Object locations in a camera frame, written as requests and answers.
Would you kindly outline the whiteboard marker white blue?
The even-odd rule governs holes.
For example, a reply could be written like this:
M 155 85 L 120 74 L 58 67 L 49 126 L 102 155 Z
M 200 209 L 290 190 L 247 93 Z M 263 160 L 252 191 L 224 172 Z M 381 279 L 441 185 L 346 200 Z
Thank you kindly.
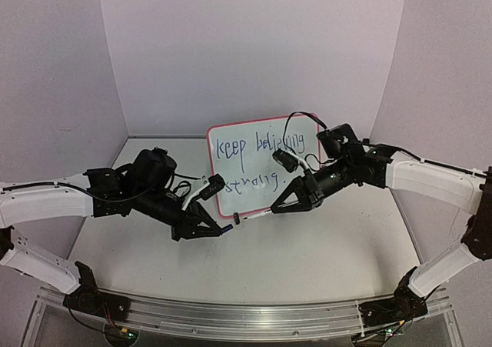
M 243 220 L 251 220 L 251 219 L 260 218 L 260 217 L 265 216 L 265 215 L 268 215 L 270 213 L 271 213 L 271 210 L 270 209 L 267 209 L 267 210 L 264 210 L 264 211 L 261 211 L 261 212 L 254 213 L 252 215 L 245 216 L 243 218 Z

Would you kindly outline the pink framed whiteboard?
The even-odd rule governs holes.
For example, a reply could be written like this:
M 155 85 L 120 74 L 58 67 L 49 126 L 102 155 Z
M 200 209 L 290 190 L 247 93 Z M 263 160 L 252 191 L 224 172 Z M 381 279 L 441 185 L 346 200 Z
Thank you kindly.
M 211 127 L 207 133 L 211 171 L 225 181 L 217 195 L 219 215 L 229 219 L 235 212 L 241 215 L 268 209 L 295 177 L 276 163 L 272 154 L 281 148 L 293 150 L 301 158 L 320 157 L 316 134 L 321 130 L 302 114 Z

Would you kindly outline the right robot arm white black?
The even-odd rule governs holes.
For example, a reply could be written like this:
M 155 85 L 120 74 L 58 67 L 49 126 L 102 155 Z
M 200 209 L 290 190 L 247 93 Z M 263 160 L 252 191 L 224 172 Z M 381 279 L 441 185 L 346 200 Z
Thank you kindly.
M 421 158 L 392 145 L 360 140 L 349 124 L 317 134 L 330 165 L 294 178 L 271 205 L 274 214 L 308 212 L 349 185 L 417 193 L 469 214 L 466 232 L 436 258 L 408 271 L 393 295 L 359 305 L 366 327 L 409 322 L 427 314 L 427 297 L 456 274 L 491 258 L 491 172 Z

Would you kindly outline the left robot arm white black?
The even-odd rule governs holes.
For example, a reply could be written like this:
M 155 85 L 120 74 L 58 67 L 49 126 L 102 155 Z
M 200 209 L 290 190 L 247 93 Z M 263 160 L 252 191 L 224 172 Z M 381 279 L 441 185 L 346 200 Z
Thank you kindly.
M 132 163 L 94 168 L 47 182 L 1 185 L 1 264 L 49 284 L 64 294 L 71 311 L 108 322 L 127 319 L 129 298 L 102 291 L 91 268 L 71 262 L 32 243 L 15 225 L 62 217 L 125 217 L 132 211 L 169 225 L 172 240 L 215 238 L 232 230 L 221 227 L 202 206 L 219 193 L 219 175 L 188 177 L 179 195 L 177 163 L 161 148 L 141 150 Z

